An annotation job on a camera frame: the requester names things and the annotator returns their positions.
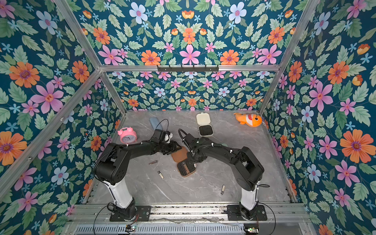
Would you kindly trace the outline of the cream clipper case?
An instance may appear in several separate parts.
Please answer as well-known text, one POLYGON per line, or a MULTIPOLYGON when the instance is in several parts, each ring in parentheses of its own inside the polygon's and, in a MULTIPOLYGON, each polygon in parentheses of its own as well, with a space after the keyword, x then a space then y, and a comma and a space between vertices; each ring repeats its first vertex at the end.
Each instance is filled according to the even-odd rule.
POLYGON ((214 133, 211 118, 208 113, 201 112, 196 115, 198 132, 201 137, 211 137, 214 133))

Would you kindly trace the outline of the brown clipper case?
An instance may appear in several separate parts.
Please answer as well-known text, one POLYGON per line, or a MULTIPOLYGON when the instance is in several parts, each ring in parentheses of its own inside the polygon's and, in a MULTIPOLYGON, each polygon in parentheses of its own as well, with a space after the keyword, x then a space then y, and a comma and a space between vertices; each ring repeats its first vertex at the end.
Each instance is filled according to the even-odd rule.
POLYGON ((174 152, 171 154, 172 156, 172 159, 174 160, 174 162, 176 163, 176 166, 177 166, 177 169, 178 169, 178 172, 180 173, 180 175, 182 177, 188 177, 190 175, 192 175, 193 173, 196 172, 196 166, 195 164, 192 164, 188 161, 188 157, 187 157, 187 149, 185 147, 183 147, 182 149, 174 152), (182 164, 186 164, 187 167, 189 168, 190 170, 190 173, 188 175, 184 175, 183 174, 183 166, 182 164))

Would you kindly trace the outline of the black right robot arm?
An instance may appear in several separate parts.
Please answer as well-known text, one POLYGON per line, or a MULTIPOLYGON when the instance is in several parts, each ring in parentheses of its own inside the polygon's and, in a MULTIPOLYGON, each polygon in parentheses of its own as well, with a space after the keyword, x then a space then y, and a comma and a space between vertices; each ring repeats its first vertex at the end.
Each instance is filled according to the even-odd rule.
POLYGON ((178 134, 188 148, 189 164, 202 163, 211 157, 230 166, 236 182, 242 188, 240 210, 242 213, 253 211, 258 204, 258 183, 264 173, 264 167, 254 153, 247 147, 231 148, 206 137, 196 138, 183 129, 179 129, 178 134))

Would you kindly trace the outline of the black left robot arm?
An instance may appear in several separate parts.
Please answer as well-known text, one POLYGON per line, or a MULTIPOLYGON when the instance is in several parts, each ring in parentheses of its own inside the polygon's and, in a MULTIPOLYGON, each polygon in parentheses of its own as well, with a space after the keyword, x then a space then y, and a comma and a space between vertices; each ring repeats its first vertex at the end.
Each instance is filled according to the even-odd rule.
POLYGON ((107 186, 118 209, 128 209, 134 202, 125 182, 130 160, 156 153, 170 155, 181 150, 182 147, 169 136, 168 131, 155 130, 150 140, 137 144, 111 143, 105 148, 94 167, 94 174, 107 186))

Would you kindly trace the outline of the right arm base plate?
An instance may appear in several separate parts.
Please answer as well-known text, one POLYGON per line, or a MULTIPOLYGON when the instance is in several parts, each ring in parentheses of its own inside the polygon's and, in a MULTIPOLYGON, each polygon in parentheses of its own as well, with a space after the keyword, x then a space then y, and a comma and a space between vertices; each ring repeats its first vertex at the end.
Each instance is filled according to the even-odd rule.
POLYGON ((256 205, 252 210, 242 205, 228 205, 224 211, 229 221, 266 221, 267 214, 263 205, 256 205))

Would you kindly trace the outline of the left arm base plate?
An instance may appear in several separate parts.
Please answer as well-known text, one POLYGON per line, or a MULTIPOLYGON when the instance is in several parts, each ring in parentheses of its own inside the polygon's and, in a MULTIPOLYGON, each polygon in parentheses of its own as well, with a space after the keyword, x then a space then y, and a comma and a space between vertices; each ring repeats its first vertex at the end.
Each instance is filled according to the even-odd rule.
POLYGON ((125 222, 125 221, 149 221, 151 215, 151 206, 134 206, 130 205, 128 208, 122 209, 115 207, 113 209, 110 221, 111 222, 125 222))

